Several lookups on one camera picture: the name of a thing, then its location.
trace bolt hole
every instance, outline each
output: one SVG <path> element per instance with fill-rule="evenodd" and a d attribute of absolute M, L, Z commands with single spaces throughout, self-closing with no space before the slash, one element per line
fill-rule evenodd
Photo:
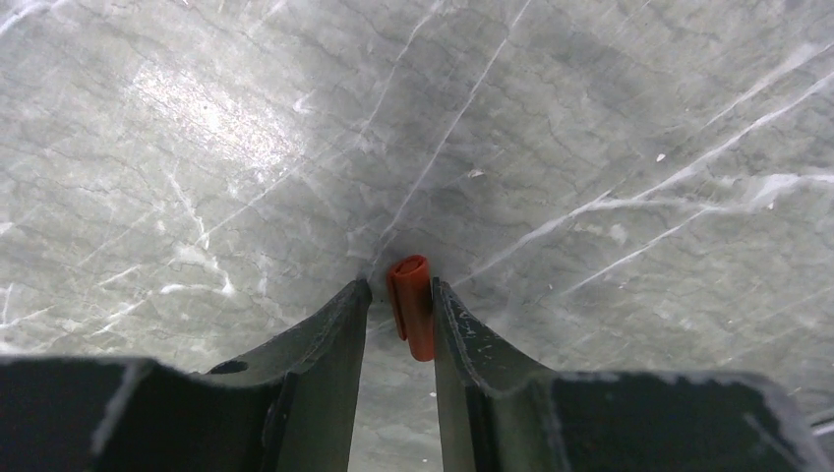
<path fill-rule="evenodd" d="M 209 374 L 237 374 L 249 369 L 249 364 L 243 361 L 226 361 L 222 364 L 214 366 L 208 371 Z"/>

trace red plastic piece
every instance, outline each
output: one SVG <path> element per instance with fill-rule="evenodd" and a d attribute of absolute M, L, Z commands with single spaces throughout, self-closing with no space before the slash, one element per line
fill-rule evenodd
<path fill-rule="evenodd" d="M 433 360 L 435 328 L 429 262 L 423 256 L 414 255 L 392 265 L 387 286 L 399 338 L 408 341 L 414 359 Z"/>

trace gray marble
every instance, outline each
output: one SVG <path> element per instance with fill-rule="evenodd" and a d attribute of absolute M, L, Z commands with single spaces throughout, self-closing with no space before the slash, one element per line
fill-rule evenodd
<path fill-rule="evenodd" d="M 381 274 L 555 369 L 834 406 L 829 0 L 13 0 L 0 352 L 205 369 L 371 278 L 351 470 L 440 470 Z"/>

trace black metal bracket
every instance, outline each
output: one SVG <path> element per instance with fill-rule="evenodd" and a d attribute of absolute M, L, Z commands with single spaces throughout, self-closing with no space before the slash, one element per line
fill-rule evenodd
<path fill-rule="evenodd" d="M 555 372 L 432 281 L 445 470 L 822 471 L 799 409 L 745 373 Z M 0 471 L 347 470 L 371 291 L 349 283 L 207 374 L 0 358 Z"/>
<path fill-rule="evenodd" d="M 0 470 L 346 470 L 371 291 L 208 374 L 150 359 L 0 359 Z"/>
<path fill-rule="evenodd" d="M 829 470 L 799 409 L 762 376 L 555 372 L 448 284 L 432 290 L 446 470 Z"/>

